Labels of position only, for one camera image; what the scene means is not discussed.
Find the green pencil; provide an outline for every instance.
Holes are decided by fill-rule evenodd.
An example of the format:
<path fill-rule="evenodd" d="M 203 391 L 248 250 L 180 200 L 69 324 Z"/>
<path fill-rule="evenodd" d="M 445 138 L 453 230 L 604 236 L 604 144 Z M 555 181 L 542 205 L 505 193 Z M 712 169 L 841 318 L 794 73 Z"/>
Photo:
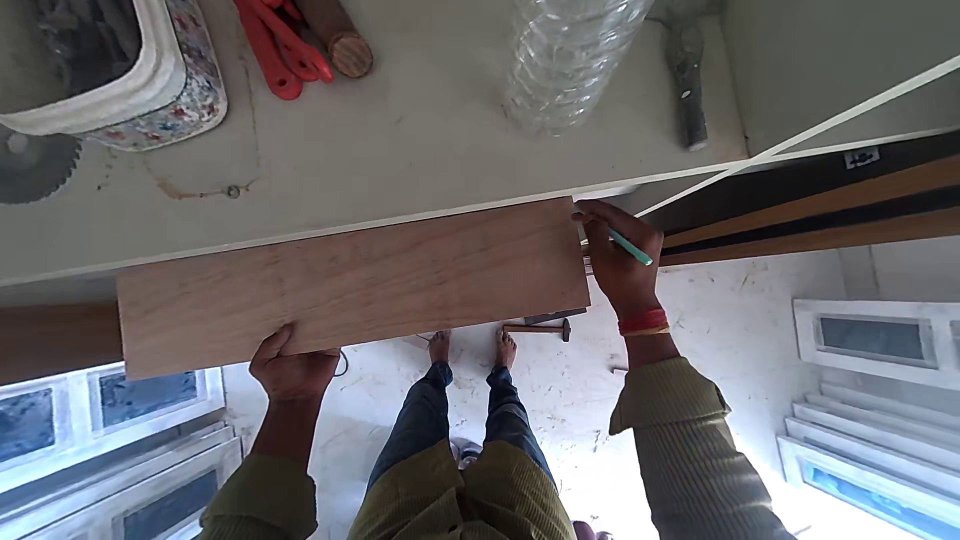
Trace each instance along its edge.
<path fill-rule="evenodd" d="M 627 253 L 636 257 L 636 260 L 639 260 L 644 266 L 650 266 L 654 263 L 654 260 L 650 258 L 649 255 L 643 253 L 637 246 L 632 244 L 630 240 L 623 237 L 623 234 L 610 229 L 610 237 L 613 238 L 613 241 L 620 244 L 620 247 L 627 250 Z"/>

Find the right hand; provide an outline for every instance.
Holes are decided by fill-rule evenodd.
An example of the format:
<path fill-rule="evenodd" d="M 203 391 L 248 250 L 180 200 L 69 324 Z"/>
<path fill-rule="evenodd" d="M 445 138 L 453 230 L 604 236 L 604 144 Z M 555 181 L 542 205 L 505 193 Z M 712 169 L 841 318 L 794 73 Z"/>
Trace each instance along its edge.
<path fill-rule="evenodd" d="M 271 401 L 319 401 L 333 380 L 340 362 L 340 349 L 284 356 L 294 327 L 284 325 L 263 340 L 250 362 L 250 373 L 267 391 Z"/>
<path fill-rule="evenodd" d="M 655 288 L 663 233 L 602 201 L 578 201 L 577 206 L 580 212 L 573 214 L 573 220 L 584 225 L 593 276 L 610 299 L 616 316 L 622 321 L 660 307 Z M 650 256 L 653 264 L 644 266 L 610 240 L 610 228 Z"/>

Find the olive green shirt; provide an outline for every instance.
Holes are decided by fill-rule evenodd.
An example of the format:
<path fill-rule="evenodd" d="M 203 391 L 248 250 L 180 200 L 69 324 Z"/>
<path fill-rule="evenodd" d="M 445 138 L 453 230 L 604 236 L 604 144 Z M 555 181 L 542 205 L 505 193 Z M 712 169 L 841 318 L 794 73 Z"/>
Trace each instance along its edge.
<path fill-rule="evenodd" d="M 611 435 L 632 428 L 660 538 L 792 538 L 747 458 L 736 451 L 719 389 L 686 358 L 629 372 Z M 201 519 L 204 539 L 300 540 L 317 527 L 313 480 L 252 454 Z M 522 450 L 488 443 L 461 474 L 447 441 L 387 471 L 350 539 L 574 539 L 557 490 Z"/>

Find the transparent plastic bottle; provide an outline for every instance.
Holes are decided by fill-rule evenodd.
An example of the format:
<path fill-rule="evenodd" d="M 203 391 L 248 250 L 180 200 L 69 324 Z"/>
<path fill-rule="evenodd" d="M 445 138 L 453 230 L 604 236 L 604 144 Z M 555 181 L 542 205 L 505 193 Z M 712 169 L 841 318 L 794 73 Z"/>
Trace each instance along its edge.
<path fill-rule="evenodd" d="M 507 111 L 559 135 L 596 106 L 653 0 L 516 0 Z"/>

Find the blue jeans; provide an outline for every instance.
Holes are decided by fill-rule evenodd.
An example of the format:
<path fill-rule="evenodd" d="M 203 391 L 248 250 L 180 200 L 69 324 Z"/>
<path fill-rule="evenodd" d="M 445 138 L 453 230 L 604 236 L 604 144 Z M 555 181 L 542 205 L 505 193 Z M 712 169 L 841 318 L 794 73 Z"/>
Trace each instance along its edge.
<path fill-rule="evenodd" d="M 446 362 L 435 362 L 422 379 L 411 386 L 403 407 L 396 417 L 390 438 L 373 464 L 367 491 L 400 461 L 418 454 L 450 436 L 446 414 L 446 387 L 453 382 L 453 372 Z M 546 457 L 530 429 L 527 410 L 516 393 L 510 370 L 493 368 L 487 376 L 490 404 L 487 407 L 487 437 L 484 443 L 505 441 L 520 448 L 537 463 L 553 481 Z"/>

